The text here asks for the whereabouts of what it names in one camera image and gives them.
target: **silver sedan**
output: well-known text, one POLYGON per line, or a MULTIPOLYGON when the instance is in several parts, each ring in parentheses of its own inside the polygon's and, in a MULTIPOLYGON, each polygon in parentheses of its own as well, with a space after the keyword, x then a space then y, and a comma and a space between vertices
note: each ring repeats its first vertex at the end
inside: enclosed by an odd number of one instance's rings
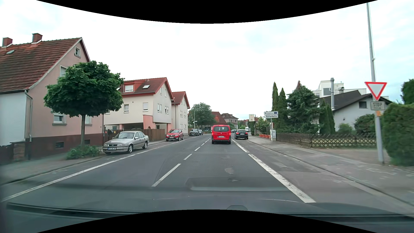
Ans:
POLYGON ((149 137, 141 131, 123 131, 118 133, 112 140, 105 142, 102 150, 105 154, 112 152, 132 153, 134 149, 141 147, 146 149, 148 147, 149 137))

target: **yield sign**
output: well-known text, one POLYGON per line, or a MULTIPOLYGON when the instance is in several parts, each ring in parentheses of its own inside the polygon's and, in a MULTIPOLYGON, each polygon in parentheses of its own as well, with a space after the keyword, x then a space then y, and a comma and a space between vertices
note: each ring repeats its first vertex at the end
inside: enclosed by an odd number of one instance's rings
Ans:
POLYGON ((368 87, 369 91, 377 101, 380 99, 386 84, 387 83, 381 82, 365 82, 365 85, 368 87))

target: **sidewalk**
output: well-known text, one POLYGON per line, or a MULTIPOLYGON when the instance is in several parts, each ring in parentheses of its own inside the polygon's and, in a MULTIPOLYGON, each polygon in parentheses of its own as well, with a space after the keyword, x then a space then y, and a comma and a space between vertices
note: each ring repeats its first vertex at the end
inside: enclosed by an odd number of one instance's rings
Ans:
MULTIPOLYGON (((155 145, 161 142, 165 142, 165 140, 150 142, 148 145, 155 145)), ((28 160, 0 166, 0 178, 2 179, 0 180, 0 185, 28 179, 40 174, 52 172, 54 170, 85 163, 107 156, 101 152, 101 156, 98 157, 66 160, 66 154, 67 153, 62 153, 36 160, 28 160)))
POLYGON ((306 149, 257 136, 249 141, 414 205, 414 167, 380 165, 376 150, 306 149))

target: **black car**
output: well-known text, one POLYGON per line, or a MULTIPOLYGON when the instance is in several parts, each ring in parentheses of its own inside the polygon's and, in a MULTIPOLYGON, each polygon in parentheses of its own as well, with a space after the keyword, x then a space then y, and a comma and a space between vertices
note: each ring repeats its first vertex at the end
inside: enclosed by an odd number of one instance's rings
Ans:
POLYGON ((191 131, 188 133, 189 136, 199 136, 200 132, 198 129, 191 129, 191 131))
POLYGON ((244 129, 239 129, 235 134, 234 134, 234 139, 239 139, 239 138, 244 138, 246 140, 249 139, 249 134, 248 132, 246 132, 246 130, 244 129))

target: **street sign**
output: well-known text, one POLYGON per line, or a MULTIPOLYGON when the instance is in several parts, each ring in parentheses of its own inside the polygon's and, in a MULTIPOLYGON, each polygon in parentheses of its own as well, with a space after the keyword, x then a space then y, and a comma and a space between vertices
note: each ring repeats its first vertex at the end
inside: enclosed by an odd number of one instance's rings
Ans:
POLYGON ((374 96, 375 100, 378 101, 387 83, 365 82, 365 85, 368 87, 369 91, 374 96))
POLYGON ((278 118, 278 115, 265 115, 264 116, 266 119, 270 119, 270 118, 278 118))
POLYGON ((371 102, 371 110, 384 111, 385 110, 385 102, 384 101, 371 102))
POLYGON ((265 112, 265 115, 277 115, 277 111, 265 112))

